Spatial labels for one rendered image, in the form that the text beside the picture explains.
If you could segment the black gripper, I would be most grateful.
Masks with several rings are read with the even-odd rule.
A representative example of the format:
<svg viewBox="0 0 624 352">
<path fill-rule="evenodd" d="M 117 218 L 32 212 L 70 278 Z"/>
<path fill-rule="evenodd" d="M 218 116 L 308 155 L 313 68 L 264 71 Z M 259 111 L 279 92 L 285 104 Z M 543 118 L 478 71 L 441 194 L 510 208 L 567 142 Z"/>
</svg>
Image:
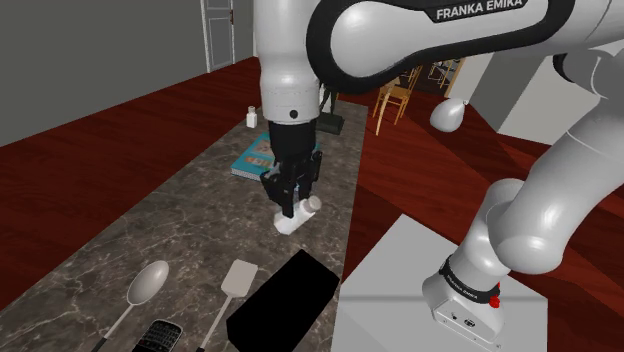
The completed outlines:
<svg viewBox="0 0 624 352">
<path fill-rule="evenodd" d="M 297 125 L 268 122 L 269 137 L 274 154 L 273 167 L 260 175 L 260 181 L 271 201 L 281 207 L 282 215 L 294 216 L 293 193 L 296 179 L 291 164 L 300 166 L 297 178 L 298 197 L 308 199 L 312 185 L 319 178 L 323 152 L 316 150 L 317 120 Z"/>
</svg>

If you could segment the large white bottle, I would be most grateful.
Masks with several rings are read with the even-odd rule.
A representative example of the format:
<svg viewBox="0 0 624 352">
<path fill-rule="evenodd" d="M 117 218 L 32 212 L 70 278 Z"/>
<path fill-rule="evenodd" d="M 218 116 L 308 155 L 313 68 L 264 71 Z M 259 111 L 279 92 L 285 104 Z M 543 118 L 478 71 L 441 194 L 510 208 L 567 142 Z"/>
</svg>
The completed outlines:
<svg viewBox="0 0 624 352">
<path fill-rule="evenodd" d="M 279 233 L 290 235 L 313 217 L 321 207 L 322 201 L 315 195 L 299 200 L 293 205 L 292 218 L 284 216 L 281 212 L 274 215 L 274 226 Z"/>
</svg>

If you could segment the teal book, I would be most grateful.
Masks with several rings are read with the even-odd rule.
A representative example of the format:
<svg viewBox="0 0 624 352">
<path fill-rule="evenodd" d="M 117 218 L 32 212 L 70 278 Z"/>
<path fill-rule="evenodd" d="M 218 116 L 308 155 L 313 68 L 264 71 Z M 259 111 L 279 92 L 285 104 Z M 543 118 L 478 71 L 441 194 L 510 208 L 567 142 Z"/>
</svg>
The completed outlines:
<svg viewBox="0 0 624 352">
<path fill-rule="evenodd" d="M 316 150 L 320 150 L 320 145 L 317 142 L 312 153 Z M 270 145 L 269 132 L 263 132 L 231 165 L 231 173 L 235 176 L 260 181 L 260 175 L 270 170 L 273 167 L 273 162 L 274 154 Z M 297 183 L 300 166 L 297 163 L 289 166 L 292 167 L 293 176 Z"/>
</svg>

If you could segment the grey spatula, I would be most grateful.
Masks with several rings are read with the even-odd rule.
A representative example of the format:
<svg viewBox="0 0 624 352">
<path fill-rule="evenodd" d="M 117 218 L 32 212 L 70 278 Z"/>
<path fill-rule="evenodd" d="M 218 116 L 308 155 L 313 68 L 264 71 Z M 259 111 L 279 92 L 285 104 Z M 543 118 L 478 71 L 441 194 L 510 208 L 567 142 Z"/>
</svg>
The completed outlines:
<svg viewBox="0 0 624 352">
<path fill-rule="evenodd" d="M 208 342 L 215 332 L 219 322 L 223 318 L 230 302 L 234 298 L 245 297 L 248 294 L 257 271 L 258 266 L 256 264 L 252 264 L 241 259 L 233 261 L 221 284 L 221 290 L 226 294 L 226 299 L 219 309 L 218 314 L 214 318 L 208 332 L 203 338 L 202 343 L 195 350 L 195 352 L 206 351 Z"/>
</svg>

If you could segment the black box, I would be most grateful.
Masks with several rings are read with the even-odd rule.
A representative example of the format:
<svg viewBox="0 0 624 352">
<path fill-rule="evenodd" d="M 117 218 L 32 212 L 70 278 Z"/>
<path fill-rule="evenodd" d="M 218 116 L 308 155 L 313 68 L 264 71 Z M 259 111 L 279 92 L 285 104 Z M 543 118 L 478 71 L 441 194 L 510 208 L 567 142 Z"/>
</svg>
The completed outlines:
<svg viewBox="0 0 624 352">
<path fill-rule="evenodd" d="M 239 352 L 293 352 L 333 298 L 339 277 L 301 249 L 226 319 Z"/>
</svg>

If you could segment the wooden chair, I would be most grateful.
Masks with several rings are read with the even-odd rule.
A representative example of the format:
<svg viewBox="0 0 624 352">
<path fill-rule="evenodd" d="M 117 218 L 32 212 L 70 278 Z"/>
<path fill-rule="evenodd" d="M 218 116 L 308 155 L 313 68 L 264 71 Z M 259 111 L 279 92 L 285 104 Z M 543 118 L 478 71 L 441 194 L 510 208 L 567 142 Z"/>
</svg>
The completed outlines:
<svg viewBox="0 0 624 352">
<path fill-rule="evenodd" d="M 376 136 L 379 135 L 383 115 L 388 104 L 398 107 L 394 124 L 397 124 L 398 120 L 403 117 L 421 71 L 422 66 L 419 65 L 411 69 L 408 74 L 401 74 L 380 88 L 372 114 L 373 117 L 377 117 Z"/>
</svg>

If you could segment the grey robot stand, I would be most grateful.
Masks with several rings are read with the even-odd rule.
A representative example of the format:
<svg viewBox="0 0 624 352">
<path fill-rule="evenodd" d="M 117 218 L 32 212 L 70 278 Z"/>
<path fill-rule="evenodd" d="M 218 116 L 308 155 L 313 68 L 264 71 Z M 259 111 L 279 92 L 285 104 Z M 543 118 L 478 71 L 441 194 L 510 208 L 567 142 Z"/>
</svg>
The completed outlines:
<svg viewBox="0 0 624 352">
<path fill-rule="evenodd" d="M 423 281 L 457 248 L 402 215 L 341 285 L 331 352 L 489 352 L 435 321 Z M 547 352 L 548 300 L 502 280 L 500 352 Z"/>
</svg>

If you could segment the grey teardrop-shaped object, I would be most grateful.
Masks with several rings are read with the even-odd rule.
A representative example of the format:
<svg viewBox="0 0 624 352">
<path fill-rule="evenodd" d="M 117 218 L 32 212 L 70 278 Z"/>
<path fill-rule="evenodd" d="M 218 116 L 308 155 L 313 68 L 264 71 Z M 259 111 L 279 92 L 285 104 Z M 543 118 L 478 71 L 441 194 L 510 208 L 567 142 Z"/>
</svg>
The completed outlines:
<svg viewBox="0 0 624 352">
<path fill-rule="evenodd" d="M 448 98 L 438 104 L 430 116 L 430 125 L 435 129 L 450 133 L 456 131 L 462 124 L 467 100 Z"/>
</svg>

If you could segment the grey panelled door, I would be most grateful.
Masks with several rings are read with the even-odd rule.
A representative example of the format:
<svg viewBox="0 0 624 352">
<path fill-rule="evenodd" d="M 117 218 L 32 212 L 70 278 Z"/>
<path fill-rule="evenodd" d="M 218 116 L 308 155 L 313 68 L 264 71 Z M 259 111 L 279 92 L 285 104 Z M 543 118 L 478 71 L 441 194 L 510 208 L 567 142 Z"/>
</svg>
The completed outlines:
<svg viewBox="0 0 624 352">
<path fill-rule="evenodd" d="M 199 0 L 207 72 L 235 62 L 233 0 Z"/>
</svg>

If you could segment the grey spoon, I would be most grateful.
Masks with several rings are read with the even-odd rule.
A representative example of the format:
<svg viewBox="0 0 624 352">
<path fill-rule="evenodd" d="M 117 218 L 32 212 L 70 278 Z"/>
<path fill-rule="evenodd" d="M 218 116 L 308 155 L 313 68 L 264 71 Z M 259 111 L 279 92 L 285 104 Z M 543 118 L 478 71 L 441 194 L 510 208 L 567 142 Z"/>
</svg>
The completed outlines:
<svg viewBox="0 0 624 352">
<path fill-rule="evenodd" d="M 169 264 L 166 261 L 158 260 L 147 265 L 135 276 L 126 294 L 128 307 L 90 352 L 98 352 L 135 306 L 148 302 L 160 291 L 167 280 L 169 270 Z"/>
</svg>

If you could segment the black phone with keypad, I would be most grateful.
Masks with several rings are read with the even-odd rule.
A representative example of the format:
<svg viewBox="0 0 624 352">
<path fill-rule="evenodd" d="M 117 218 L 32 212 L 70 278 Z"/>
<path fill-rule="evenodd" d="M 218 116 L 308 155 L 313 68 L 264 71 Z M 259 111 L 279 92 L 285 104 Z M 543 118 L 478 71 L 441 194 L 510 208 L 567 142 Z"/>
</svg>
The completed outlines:
<svg viewBox="0 0 624 352">
<path fill-rule="evenodd" d="M 143 333 L 131 352 L 172 352 L 183 334 L 178 324 L 154 320 Z"/>
</svg>

